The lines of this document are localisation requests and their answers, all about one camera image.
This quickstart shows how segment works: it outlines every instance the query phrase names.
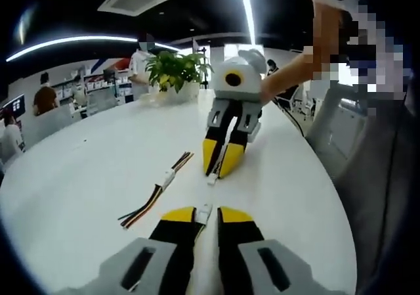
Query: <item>yellow wire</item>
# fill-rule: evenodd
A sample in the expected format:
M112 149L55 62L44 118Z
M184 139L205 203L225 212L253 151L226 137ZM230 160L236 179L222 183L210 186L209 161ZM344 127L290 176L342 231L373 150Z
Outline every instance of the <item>yellow wire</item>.
M130 220L129 222L127 222L127 224L124 225L124 228L128 229L133 223L135 223L136 221L138 221L145 213L148 212L149 208L155 204L156 200L159 198L159 196L162 194L162 188L159 189L159 191L154 195L154 199L149 203L149 205L147 205L147 207L141 211L141 213L139 213L138 215L136 215L136 217L132 218L132 220Z
M182 162L180 162L176 167L175 171L179 171L190 159L193 157L194 153L189 154Z

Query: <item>fluorescent light strip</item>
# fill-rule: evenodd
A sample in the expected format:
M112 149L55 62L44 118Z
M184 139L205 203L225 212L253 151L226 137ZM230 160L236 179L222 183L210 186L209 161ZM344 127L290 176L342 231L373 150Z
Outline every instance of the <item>fluorescent light strip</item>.
M255 25L254 18L252 16L251 0L242 0L243 7L245 8L245 15L247 17L249 37L251 38L251 44L255 45Z
M122 42L131 42L136 43L137 39L133 39L131 37L110 37L107 35L88 35L88 36L81 36L81 37L65 37L64 39L57 39L52 40L48 42L44 42L38 45L34 45L33 47L28 47L27 49L21 50L17 52L16 54L13 54L11 57L9 57L6 62L10 62L18 57L21 57L25 54L28 54L30 52L33 52L38 49L42 49L43 47L49 47L51 45L56 45L60 43L67 43L67 42L75 42L75 41L88 41L88 40L109 40L109 41L122 41ZM179 51L179 49L175 47L171 47L169 45L161 44L161 43L155 43L156 47L163 47L165 49L173 50L173 51Z

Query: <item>black ceiling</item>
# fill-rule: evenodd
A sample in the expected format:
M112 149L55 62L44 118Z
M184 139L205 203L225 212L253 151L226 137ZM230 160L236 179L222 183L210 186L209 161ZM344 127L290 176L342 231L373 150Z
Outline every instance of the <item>black ceiling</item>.
M138 17L96 11L103 1L2 0L0 60L4 72L1 86L16 78L67 62L129 57L135 48L134 43L111 41L67 43L5 63L8 56L23 48L60 37L89 34L135 37L142 30L153 35L158 42L171 44L172 41L195 35L239 32L243 36L212 39L211 44L249 42L242 0L169 0ZM251 4L257 43L299 49L309 41L313 11L310 0L251 0ZM16 29L25 12L30 14L30 20L22 45ZM201 42L208 44L208 39Z

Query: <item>white round table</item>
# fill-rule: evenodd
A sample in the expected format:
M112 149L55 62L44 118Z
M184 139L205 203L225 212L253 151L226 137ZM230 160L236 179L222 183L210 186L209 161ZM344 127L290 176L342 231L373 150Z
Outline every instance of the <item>white round table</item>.
M312 269L328 290L354 294L356 254L348 220L324 167L274 104L241 166L207 184L201 144L214 97L152 107L133 102L47 137L16 159L0 191L1 219L12 245L48 292L80 287L99 265L137 237L148 238L162 214L213 204L195 247L190 294L218 294L219 206L251 214L265 239L276 239ZM155 206L128 231L117 218L142 206L154 183L184 151L194 157Z

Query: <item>white connector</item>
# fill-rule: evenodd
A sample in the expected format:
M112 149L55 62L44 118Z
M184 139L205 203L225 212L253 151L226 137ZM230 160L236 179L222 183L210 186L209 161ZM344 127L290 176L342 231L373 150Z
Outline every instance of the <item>white connector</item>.
M209 220L212 208L212 204L204 204L202 208L197 208L196 216L194 218L195 222L207 225L207 221Z
M217 178L218 178L218 176L217 176L216 173L214 173L214 172L210 173L209 177L207 177L207 184L208 185L215 185L216 181L217 181Z
M156 185L159 185L163 190L165 190L172 182L172 180L175 178L175 170L170 169L165 171L165 176L162 178L162 181L160 183L156 183Z

